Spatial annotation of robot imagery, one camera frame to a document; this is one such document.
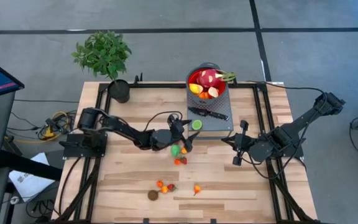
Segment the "yellow lemon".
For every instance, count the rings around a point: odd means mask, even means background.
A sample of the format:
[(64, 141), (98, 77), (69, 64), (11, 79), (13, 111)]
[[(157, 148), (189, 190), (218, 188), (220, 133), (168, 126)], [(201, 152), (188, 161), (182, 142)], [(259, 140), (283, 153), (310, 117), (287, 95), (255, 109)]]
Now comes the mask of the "yellow lemon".
[(197, 96), (203, 92), (203, 87), (201, 85), (195, 84), (195, 83), (190, 83), (189, 89), (194, 95), (197, 95)]

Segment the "pink dragon fruit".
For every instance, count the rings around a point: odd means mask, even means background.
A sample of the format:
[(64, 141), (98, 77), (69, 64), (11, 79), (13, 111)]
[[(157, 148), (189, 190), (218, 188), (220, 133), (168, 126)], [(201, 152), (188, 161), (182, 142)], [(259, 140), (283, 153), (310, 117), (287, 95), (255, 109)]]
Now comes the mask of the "pink dragon fruit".
[(197, 78), (197, 84), (202, 87), (217, 87), (220, 83), (230, 82), (236, 78), (235, 73), (225, 72), (224, 70), (218, 69), (207, 69), (200, 72)]

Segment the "black plastic knife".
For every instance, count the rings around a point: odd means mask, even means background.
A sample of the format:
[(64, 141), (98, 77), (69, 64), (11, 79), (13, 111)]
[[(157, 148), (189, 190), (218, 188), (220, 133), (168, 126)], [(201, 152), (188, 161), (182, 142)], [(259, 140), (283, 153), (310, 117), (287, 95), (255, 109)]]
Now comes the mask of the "black plastic knife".
[(227, 121), (229, 119), (229, 117), (226, 116), (225, 114), (217, 113), (217, 112), (214, 112), (214, 111), (209, 111), (209, 110), (202, 109), (202, 108), (188, 107), (188, 109), (192, 113), (197, 114), (199, 116), (211, 116), (211, 117), (214, 117), (214, 118), (217, 118), (217, 119), (222, 119), (222, 120), (225, 120), (225, 121)]

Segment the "red collapsible bowl grey rim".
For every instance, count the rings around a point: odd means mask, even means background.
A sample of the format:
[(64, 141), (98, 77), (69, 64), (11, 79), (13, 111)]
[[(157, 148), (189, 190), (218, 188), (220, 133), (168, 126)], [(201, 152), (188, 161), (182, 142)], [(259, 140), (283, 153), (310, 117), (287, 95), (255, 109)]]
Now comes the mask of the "red collapsible bowl grey rim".
[[(220, 83), (217, 87), (215, 87), (219, 90), (219, 96), (217, 98), (213, 98), (213, 99), (210, 99), (210, 98), (201, 99), (197, 95), (194, 95), (190, 91), (189, 84), (190, 83), (197, 84), (197, 78), (198, 78), (200, 72), (202, 72), (203, 70), (210, 69), (210, 68), (221, 70), (218, 65), (216, 65), (214, 63), (206, 62), (206, 63), (202, 63), (199, 67), (193, 69), (188, 74), (188, 76), (186, 78), (186, 91), (188, 94), (188, 101), (189, 101), (188, 104), (193, 103), (197, 106), (212, 106), (213, 108), (216, 108), (216, 107), (218, 107), (218, 105), (220, 103), (224, 103), (229, 100), (229, 96), (228, 96), (229, 87), (228, 87), (227, 82)], [(203, 92), (208, 93), (208, 89), (209, 88), (203, 87)]]

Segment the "black desk beam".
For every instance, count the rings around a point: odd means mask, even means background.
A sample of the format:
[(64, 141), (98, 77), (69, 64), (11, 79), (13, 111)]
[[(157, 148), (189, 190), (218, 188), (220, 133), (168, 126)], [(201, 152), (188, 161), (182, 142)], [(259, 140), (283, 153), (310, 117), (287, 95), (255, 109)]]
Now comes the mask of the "black desk beam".
[(0, 168), (3, 167), (56, 181), (60, 180), (62, 175), (62, 169), (32, 161), (7, 151), (0, 152)]

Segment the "grey perforated metal shelf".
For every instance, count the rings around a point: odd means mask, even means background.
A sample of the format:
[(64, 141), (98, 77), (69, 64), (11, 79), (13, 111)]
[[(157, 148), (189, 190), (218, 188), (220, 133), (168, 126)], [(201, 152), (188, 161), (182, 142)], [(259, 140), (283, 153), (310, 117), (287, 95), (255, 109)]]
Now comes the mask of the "grey perforated metal shelf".
[[(218, 139), (218, 138), (224, 138), (229, 136), (233, 130), (233, 118), (232, 118), (232, 109), (231, 109), (231, 102), (230, 102), (230, 96), (229, 100), (220, 103), (218, 107), (213, 108), (212, 106), (197, 106), (193, 103), (189, 103), (188, 101), (188, 94), (187, 94), (187, 118), (191, 119), (192, 121), (199, 119), (202, 121), (203, 126), (200, 130), (200, 135), (198, 136), (200, 139)], [(225, 114), (229, 117), (227, 121), (222, 119), (217, 119), (211, 116), (199, 116), (197, 114), (192, 113), (188, 107), (196, 107), (196, 108), (202, 108), (209, 111), (214, 111), (217, 113)], [(190, 124), (190, 127), (188, 128), (190, 133), (195, 133), (197, 131), (193, 130)]]

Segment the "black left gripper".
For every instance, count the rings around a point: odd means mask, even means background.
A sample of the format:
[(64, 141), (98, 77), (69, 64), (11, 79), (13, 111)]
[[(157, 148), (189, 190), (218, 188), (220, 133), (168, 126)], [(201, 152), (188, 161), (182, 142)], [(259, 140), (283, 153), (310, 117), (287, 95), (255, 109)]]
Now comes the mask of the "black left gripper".
[(167, 118), (168, 129), (159, 129), (152, 132), (152, 150), (161, 151), (168, 146), (171, 146), (178, 141), (181, 141), (187, 152), (193, 150), (193, 140), (199, 135), (199, 131), (195, 132), (187, 138), (184, 136), (186, 124), (191, 123), (191, 119), (182, 120), (177, 118), (173, 114), (170, 114)]

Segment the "green plant in black pot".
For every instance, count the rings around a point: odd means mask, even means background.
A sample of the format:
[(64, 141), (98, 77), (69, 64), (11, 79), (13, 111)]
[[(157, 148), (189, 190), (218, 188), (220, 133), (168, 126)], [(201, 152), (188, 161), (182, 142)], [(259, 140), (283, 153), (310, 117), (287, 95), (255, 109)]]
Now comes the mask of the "green plant in black pot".
[(87, 69), (94, 77), (104, 76), (111, 80), (107, 93), (118, 103), (130, 99), (129, 83), (119, 75), (127, 72), (126, 62), (131, 55), (124, 36), (110, 30), (91, 34), (83, 44), (76, 43), (75, 51), (71, 53), (73, 62), (82, 70)]

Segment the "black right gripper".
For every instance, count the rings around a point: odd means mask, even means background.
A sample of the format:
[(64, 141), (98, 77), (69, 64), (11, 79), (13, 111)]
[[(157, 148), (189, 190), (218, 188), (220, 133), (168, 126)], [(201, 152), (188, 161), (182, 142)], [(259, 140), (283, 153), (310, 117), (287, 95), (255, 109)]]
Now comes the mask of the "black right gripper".
[(236, 133), (232, 136), (221, 139), (221, 141), (231, 146), (233, 151), (236, 151), (236, 156), (234, 156), (232, 160), (232, 164), (235, 166), (241, 166), (242, 161), (253, 164), (251, 158), (250, 161), (243, 158), (244, 153), (249, 152), (250, 144), (254, 142), (251, 137), (246, 135), (249, 124), (247, 121), (241, 120), (240, 127), (242, 129), (241, 133)]

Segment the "white paper sheets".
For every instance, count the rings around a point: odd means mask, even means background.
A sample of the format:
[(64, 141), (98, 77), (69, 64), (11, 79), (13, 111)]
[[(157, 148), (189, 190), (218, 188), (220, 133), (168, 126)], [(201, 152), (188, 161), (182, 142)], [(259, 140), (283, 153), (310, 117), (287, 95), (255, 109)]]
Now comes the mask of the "white paper sheets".
[(9, 179), (13, 183), (23, 202), (32, 200), (41, 193), (41, 191), (45, 190), (49, 185), (55, 182), (51, 179), (16, 170), (9, 173)]

